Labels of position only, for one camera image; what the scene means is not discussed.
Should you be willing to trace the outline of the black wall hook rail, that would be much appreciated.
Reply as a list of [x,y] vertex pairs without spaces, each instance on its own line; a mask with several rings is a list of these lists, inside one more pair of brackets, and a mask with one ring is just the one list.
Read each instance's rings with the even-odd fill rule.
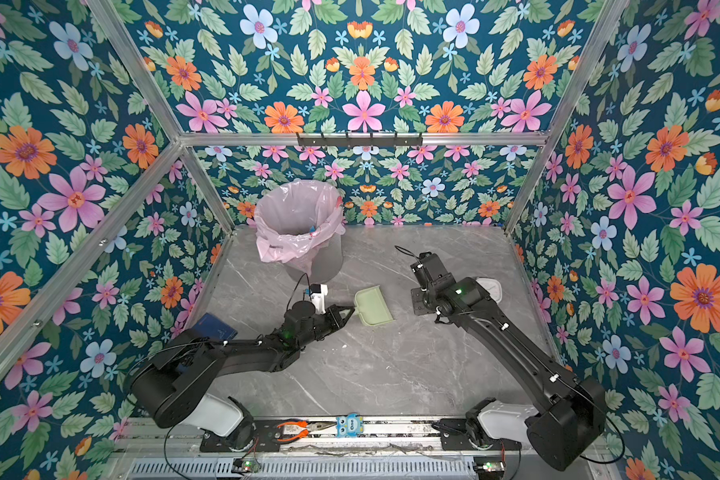
[[419,147],[424,145],[422,134],[368,133],[368,134],[297,134],[300,147],[336,147],[354,148],[356,146],[375,146],[379,148]]

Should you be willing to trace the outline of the pink plastic bin liner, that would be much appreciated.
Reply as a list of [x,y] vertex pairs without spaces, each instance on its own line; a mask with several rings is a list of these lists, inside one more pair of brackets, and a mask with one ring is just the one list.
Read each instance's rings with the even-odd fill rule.
[[308,275],[314,250],[334,234],[343,237],[343,197],[333,185],[298,180],[276,187],[257,203],[256,247],[264,263],[277,263],[293,278]]

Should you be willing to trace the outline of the orange handled pliers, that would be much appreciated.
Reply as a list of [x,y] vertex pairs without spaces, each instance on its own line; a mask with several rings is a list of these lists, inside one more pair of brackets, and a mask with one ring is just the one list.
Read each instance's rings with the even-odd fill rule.
[[280,444],[293,443],[317,432],[335,427],[335,421],[286,421],[277,426],[276,442]]

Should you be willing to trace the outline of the light green dustpan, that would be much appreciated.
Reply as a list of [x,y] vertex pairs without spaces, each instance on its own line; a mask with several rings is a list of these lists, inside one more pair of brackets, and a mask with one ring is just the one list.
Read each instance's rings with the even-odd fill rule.
[[354,305],[360,321],[366,326],[375,327],[394,321],[379,286],[358,291],[354,296]]

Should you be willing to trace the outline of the blue book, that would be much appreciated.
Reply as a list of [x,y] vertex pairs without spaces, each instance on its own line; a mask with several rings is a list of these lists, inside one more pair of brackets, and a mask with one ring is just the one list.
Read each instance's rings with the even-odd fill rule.
[[196,330],[201,336],[221,341],[233,340],[238,335],[232,326],[211,313],[203,314],[191,329]]

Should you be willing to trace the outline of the metal mesh trash bin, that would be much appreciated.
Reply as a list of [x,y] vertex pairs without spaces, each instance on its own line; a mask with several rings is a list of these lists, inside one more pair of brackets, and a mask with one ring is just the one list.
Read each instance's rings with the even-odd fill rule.
[[334,234],[328,241],[319,245],[314,253],[308,274],[310,282],[327,284],[343,266],[342,236]]

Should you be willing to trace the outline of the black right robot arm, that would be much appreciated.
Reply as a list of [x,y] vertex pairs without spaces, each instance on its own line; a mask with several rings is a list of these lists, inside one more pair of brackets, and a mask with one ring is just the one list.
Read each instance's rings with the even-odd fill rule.
[[412,292],[416,313],[433,313],[438,323],[479,340],[530,399],[527,404],[495,398],[478,403],[465,416],[469,441],[478,448],[498,441],[528,445],[557,471],[581,458],[606,427],[601,383],[561,366],[510,321],[477,279],[456,279],[437,254],[416,255],[410,269],[419,284]]

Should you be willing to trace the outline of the blue owl figurine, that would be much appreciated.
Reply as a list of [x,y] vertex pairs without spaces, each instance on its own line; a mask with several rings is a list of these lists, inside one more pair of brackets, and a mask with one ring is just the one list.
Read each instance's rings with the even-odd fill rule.
[[357,438],[364,433],[364,419],[361,415],[351,413],[336,417],[337,438]]

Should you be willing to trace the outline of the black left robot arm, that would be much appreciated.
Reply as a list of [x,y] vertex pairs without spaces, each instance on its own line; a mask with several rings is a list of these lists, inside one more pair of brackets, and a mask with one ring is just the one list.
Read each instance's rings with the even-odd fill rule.
[[313,303],[299,301],[286,310],[279,328],[252,340],[221,340],[188,329],[129,375],[128,391],[160,428],[194,426],[232,450],[247,449],[255,439],[253,416],[236,399],[211,394],[214,381],[283,371],[307,346],[343,329],[354,312],[333,304],[320,313]]

